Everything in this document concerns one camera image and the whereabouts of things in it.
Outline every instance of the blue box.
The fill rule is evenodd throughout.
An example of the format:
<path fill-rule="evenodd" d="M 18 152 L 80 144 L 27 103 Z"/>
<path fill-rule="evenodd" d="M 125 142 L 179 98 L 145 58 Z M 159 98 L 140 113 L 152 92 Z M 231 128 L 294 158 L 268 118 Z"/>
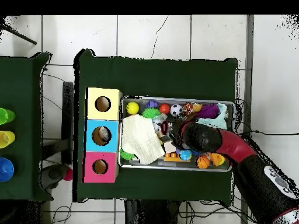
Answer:
<path fill-rule="evenodd" d="M 106 145 L 97 145 L 92 140 L 93 130 L 97 127 L 106 127 L 111 132 L 111 140 Z M 86 151 L 116 152 L 118 143 L 118 131 L 117 121 L 87 120 Z"/>

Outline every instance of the pink box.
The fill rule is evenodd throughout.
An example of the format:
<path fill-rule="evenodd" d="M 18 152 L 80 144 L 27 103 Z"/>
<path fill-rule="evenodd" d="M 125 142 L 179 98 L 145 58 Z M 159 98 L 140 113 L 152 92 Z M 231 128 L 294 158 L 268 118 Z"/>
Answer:
<path fill-rule="evenodd" d="M 93 163 L 96 160 L 104 160 L 107 163 L 107 170 L 104 174 L 97 174 L 93 171 Z M 86 152 L 84 167 L 84 183 L 114 183 L 118 174 L 119 165 L 116 163 L 114 152 Z"/>

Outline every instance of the green table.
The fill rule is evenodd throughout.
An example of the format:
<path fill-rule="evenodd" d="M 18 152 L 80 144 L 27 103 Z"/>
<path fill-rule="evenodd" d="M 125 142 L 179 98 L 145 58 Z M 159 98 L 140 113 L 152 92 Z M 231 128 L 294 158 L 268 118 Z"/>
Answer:
<path fill-rule="evenodd" d="M 39 183 L 41 142 L 41 70 L 50 55 L 33 58 L 0 57 L 0 106 L 16 113 L 16 119 L 0 125 L 1 131 L 12 131 L 15 141 L 0 149 L 15 167 L 13 177 L 0 182 L 0 199 L 51 200 Z"/>
<path fill-rule="evenodd" d="M 119 89 L 124 95 L 235 101 L 237 60 L 171 61 L 98 58 L 81 50 L 74 61 L 73 199 L 222 200 L 231 203 L 232 172 L 210 173 L 120 168 L 114 184 L 82 183 L 85 88 Z"/>

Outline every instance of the gray tray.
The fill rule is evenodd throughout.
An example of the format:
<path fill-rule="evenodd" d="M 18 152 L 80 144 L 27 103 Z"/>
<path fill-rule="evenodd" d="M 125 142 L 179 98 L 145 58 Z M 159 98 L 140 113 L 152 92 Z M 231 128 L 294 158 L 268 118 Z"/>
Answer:
<path fill-rule="evenodd" d="M 146 109 L 146 104 L 149 102 L 149 100 L 155 100 L 158 102 L 158 107 L 162 103 L 168 103 L 169 105 L 173 104 L 186 104 L 188 102 L 195 102 L 199 104 L 213 104 L 213 103 L 222 103 L 227 106 L 228 111 L 228 118 L 226 119 L 227 122 L 227 128 L 228 130 L 234 129 L 234 120 L 235 120 L 235 104 L 231 101 L 216 101 L 216 100 L 195 100 L 195 99 L 175 99 L 175 98 L 161 98 L 161 97 L 148 97 L 148 96 L 140 96 L 138 99 L 135 97 L 124 97 L 121 99 L 120 102 L 120 109 L 123 113 L 123 118 L 126 118 L 129 116 L 128 112 L 126 111 L 127 104 L 129 102 L 137 102 L 139 105 L 139 112 L 138 114 L 142 114 L 144 109 Z M 119 141 L 119 150 L 121 148 L 121 137 L 122 137 L 122 122 L 120 123 L 120 141 Z M 142 169 L 168 169 L 168 170 L 187 170 L 187 171 L 198 171 L 198 172 L 228 172 L 231 170 L 231 165 L 228 166 L 219 166 L 215 167 L 212 165 L 209 165 L 206 169 L 199 169 L 197 168 L 195 164 L 195 156 L 192 156 L 191 162 L 165 162 L 163 158 L 159 158 L 156 161 L 152 162 L 148 165 L 142 165 L 139 164 L 139 161 L 137 160 L 124 160 L 119 157 L 119 165 L 121 167 L 128 167 L 128 168 L 142 168 Z"/>

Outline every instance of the purple toy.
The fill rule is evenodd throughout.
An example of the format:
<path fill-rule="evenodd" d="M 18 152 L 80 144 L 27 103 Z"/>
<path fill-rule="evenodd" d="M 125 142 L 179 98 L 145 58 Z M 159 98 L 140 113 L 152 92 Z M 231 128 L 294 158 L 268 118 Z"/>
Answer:
<path fill-rule="evenodd" d="M 147 103 L 147 108 L 150 108 L 150 107 L 158 107 L 158 102 L 154 101 L 154 100 L 150 100 L 148 103 Z"/>
<path fill-rule="evenodd" d="M 220 113 L 217 104 L 204 105 L 200 111 L 196 112 L 194 115 L 196 118 L 216 118 Z"/>

